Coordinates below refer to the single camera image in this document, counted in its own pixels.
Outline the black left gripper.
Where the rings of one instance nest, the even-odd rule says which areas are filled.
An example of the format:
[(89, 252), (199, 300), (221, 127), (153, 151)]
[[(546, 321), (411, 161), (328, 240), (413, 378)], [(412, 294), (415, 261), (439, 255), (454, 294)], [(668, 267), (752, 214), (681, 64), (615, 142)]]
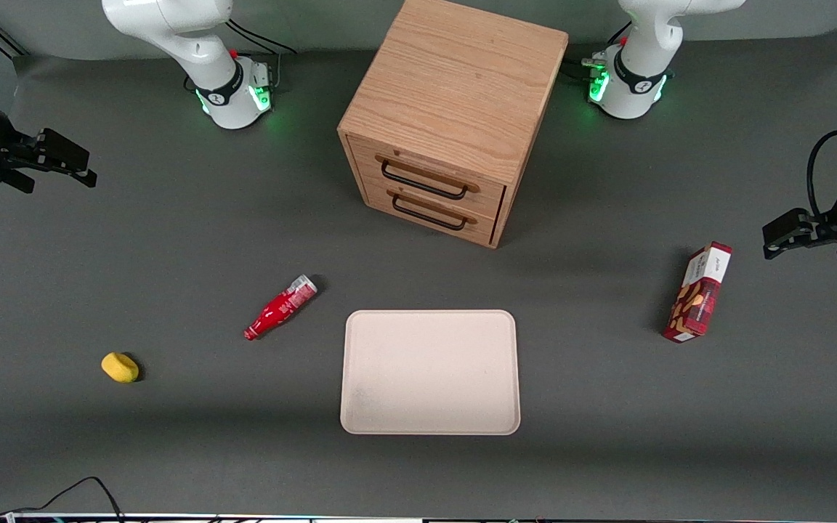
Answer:
[[(828, 211), (818, 211), (816, 192), (809, 192), (809, 205), (813, 214), (807, 209), (793, 208), (763, 227), (764, 259), (771, 261), (780, 254), (797, 248), (816, 248), (837, 244), (837, 199)], [(807, 236), (811, 240), (793, 240), (799, 236)]]

